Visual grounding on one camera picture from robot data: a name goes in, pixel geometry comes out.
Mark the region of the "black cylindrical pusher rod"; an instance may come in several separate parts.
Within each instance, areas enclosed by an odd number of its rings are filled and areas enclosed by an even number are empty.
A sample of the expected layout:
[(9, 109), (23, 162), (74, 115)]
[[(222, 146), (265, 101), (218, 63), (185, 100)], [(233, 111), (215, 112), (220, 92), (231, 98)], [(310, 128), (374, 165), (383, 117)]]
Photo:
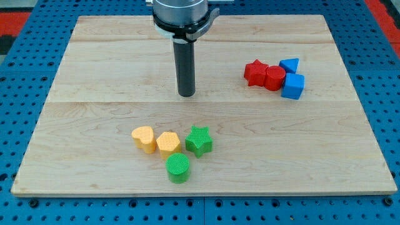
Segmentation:
[(193, 96), (196, 92), (194, 44), (174, 42), (173, 48), (178, 94), (182, 97)]

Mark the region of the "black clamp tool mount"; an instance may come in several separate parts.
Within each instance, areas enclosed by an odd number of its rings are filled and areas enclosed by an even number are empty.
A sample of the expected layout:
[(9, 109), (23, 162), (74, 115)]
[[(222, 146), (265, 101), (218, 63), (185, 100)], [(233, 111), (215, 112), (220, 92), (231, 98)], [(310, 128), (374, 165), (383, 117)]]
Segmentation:
[(197, 39), (205, 35), (219, 15), (220, 9), (217, 7), (213, 10), (208, 10), (200, 20), (188, 25), (168, 24), (160, 20), (155, 13), (153, 13), (152, 17), (155, 29), (161, 36), (178, 44), (187, 44), (196, 42)]

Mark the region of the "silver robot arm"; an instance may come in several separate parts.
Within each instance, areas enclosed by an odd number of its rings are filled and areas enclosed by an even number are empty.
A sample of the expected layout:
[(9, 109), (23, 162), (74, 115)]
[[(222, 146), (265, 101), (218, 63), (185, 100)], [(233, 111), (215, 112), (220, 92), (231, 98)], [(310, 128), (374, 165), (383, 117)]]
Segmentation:
[(172, 41), (177, 92), (191, 97), (196, 92), (194, 43), (205, 35), (219, 8), (209, 9), (208, 0), (146, 0), (156, 31)]

